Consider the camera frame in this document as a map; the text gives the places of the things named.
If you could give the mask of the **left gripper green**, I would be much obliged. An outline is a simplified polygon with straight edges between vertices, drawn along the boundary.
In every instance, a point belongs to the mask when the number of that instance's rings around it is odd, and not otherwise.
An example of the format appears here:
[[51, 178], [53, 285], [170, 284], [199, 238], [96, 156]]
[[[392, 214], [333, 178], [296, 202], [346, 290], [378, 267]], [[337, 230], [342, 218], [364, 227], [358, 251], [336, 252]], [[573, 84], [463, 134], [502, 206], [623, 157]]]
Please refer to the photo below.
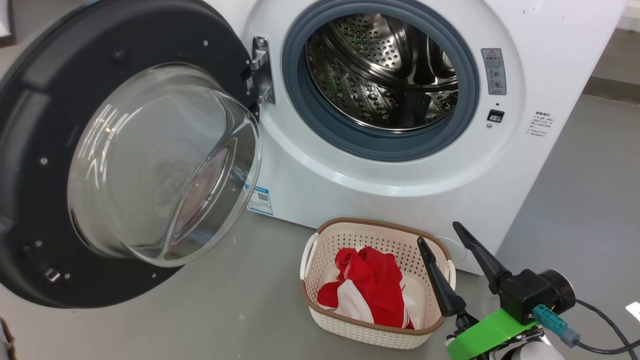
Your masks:
[[[471, 251], [480, 265], [483, 274], [487, 278], [489, 291], [494, 295], [498, 294], [501, 291], [501, 283], [510, 278], [512, 272], [506, 269], [462, 223], [453, 221], [452, 227], [464, 247]], [[465, 315], [467, 313], [466, 301], [457, 295], [446, 280], [427, 241], [423, 237], [418, 237], [417, 246], [441, 315], [443, 317]], [[536, 321], [522, 325], [505, 310], [499, 309], [457, 335], [446, 346], [446, 351], [451, 360], [473, 360], [536, 325]]]

